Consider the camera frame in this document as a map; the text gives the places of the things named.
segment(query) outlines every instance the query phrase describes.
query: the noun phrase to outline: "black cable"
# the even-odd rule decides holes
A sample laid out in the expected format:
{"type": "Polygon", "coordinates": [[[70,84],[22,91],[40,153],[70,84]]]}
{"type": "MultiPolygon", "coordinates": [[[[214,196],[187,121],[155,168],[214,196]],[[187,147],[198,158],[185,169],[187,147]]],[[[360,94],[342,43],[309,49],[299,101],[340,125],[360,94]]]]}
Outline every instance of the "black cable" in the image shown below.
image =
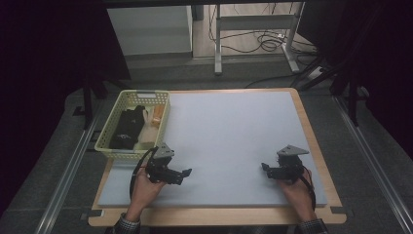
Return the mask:
{"type": "Polygon", "coordinates": [[[134,182],[136,180],[136,176],[137,176],[137,172],[139,172],[140,167],[143,164],[143,161],[145,160],[145,158],[149,155],[150,152],[152,152],[153,156],[155,154],[155,152],[158,150],[158,146],[150,148],[148,151],[146,151],[146,153],[142,156],[142,158],[137,162],[136,167],[133,170],[133,173],[131,174],[131,184],[130,184],[130,198],[131,195],[133,193],[133,189],[134,189],[134,182]]]}
{"type": "Polygon", "coordinates": [[[307,188],[309,190],[310,197],[311,197],[311,202],[312,202],[312,207],[313,207],[313,211],[314,211],[316,209],[316,193],[314,192],[313,180],[311,178],[309,170],[304,166],[303,166],[303,168],[309,174],[310,181],[306,180],[302,175],[300,175],[299,178],[301,179],[301,181],[303,181],[303,183],[307,186],[307,188]]]}
{"type": "Polygon", "coordinates": [[[285,75],[285,76],[268,77],[268,78],[264,78],[264,79],[261,79],[261,80],[253,81],[253,82],[249,83],[248,85],[246,85],[246,86],[244,87],[244,89],[249,89],[249,87],[250,87],[251,85],[254,85],[254,84],[260,83],[260,82],[264,82],[264,81],[269,81],[269,80],[273,80],[273,79],[286,78],[286,77],[294,77],[294,76],[302,75],[302,74],[308,72],[309,70],[313,69],[313,68],[316,66],[316,60],[318,60],[318,58],[314,59],[308,66],[306,66],[306,68],[304,68],[304,69],[303,69],[301,72],[299,72],[299,73],[292,74],[292,75],[285,75]]]}

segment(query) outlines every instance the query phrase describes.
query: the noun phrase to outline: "person's right hand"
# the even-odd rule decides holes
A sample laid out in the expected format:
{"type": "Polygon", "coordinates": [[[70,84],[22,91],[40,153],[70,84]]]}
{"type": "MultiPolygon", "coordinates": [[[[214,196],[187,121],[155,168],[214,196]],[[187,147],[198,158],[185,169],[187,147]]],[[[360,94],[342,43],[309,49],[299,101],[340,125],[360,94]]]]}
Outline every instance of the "person's right hand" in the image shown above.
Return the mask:
{"type": "Polygon", "coordinates": [[[162,181],[157,183],[151,182],[145,168],[140,168],[136,175],[136,180],[134,181],[131,203],[128,207],[125,219],[132,222],[139,221],[143,209],[156,199],[165,185],[166,183],[162,181]]]}
{"type": "MultiPolygon", "coordinates": [[[[303,177],[307,181],[311,181],[311,171],[304,170],[303,177]]],[[[301,221],[317,219],[312,207],[310,192],[301,179],[297,179],[293,184],[288,184],[283,180],[277,179],[277,184],[282,189],[286,200],[297,212],[301,221]]]]}

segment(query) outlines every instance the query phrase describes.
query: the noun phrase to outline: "table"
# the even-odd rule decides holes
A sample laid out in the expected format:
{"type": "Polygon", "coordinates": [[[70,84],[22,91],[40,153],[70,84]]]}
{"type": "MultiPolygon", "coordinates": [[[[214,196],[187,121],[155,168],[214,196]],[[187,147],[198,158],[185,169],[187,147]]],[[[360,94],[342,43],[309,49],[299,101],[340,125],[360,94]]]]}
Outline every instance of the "table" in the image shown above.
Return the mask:
{"type": "MultiPolygon", "coordinates": [[[[210,91],[173,91],[172,94],[191,93],[248,93],[248,92],[290,92],[297,114],[310,150],[314,157],[321,182],[324,186],[327,205],[316,208],[318,217],[325,223],[344,223],[345,214],[332,211],[342,208],[334,183],[325,165],[316,137],[307,118],[303,104],[294,89],[257,89],[257,90],[210,90],[210,91]]],[[[109,159],[97,190],[92,210],[97,216],[89,217],[91,226],[112,226],[119,219],[120,213],[126,208],[103,208],[97,202],[103,186],[109,176],[113,160],[109,159]]],[[[268,225],[294,224],[298,222],[295,211],[290,207],[277,208],[151,208],[146,209],[141,216],[142,225],[147,226],[219,226],[219,225],[268,225]]]]}

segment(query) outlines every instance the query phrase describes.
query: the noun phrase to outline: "yellow basket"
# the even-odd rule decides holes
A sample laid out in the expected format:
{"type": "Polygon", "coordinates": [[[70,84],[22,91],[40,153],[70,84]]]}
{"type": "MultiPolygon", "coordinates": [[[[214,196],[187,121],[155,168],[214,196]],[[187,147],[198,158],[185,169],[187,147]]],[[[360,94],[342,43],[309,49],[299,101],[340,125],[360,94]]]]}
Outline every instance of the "yellow basket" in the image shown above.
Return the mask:
{"type": "Polygon", "coordinates": [[[155,145],[159,146],[162,144],[170,110],[169,92],[124,90],[119,94],[118,99],[110,112],[109,118],[106,120],[103,130],[94,145],[94,149],[102,152],[108,158],[140,159],[148,149],[154,147],[155,145],[137,143],[133,149],[111,149],[109,148],[110,139],[118,126],[122,111],[127,109],[135,109],[138,105],[143,105],[146,107],[157,104],[165,105],[161,125],[159,126],[158,135],[155,141],[155,145]]]}

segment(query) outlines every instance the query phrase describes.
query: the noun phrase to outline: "plaid sleeve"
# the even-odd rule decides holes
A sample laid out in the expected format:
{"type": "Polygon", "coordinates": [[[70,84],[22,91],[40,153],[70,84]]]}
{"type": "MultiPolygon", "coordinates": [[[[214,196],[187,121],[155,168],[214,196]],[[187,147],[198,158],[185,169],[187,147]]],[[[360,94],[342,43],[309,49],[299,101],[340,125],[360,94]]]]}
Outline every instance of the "plaid sleeve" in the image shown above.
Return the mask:
{"type": "Polygon", "coordinates": [[[127,221],[125,219],[125,213],[122,213],[112,230],[113,234],[138,234],[140,232],[140,221],[127,221]]]}
{"type": "Polygon", "coordinates": [[[328,234],[327,227],[321,218],[302,222],[298,225],[298,229],[302,234],[328,234]]]}

